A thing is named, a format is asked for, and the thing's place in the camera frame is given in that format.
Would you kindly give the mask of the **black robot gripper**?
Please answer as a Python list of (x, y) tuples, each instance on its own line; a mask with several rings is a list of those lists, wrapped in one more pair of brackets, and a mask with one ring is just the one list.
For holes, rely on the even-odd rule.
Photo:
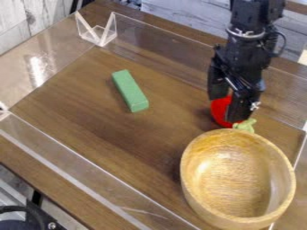
[(232, 95), (226, 121), (248, 120), (261, 106), (261, 93), (266, 89), (264, 70), (277, 56), (277, 29), (265, 28), (258, 33), (229, 28), (228, 45), (217, 45), (208, 75), (210, 100)]

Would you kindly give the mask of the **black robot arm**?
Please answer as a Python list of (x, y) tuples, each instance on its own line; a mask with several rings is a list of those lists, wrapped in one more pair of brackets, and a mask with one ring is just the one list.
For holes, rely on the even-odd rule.
[(276, 21), (286, 0), (230, 0), (229, 40), (214, 47), (208, 70), (208, 94), (214, 120), (226, 128), (250, 118), (266, 90), (264, 71), (285, 48), (286, 35)]

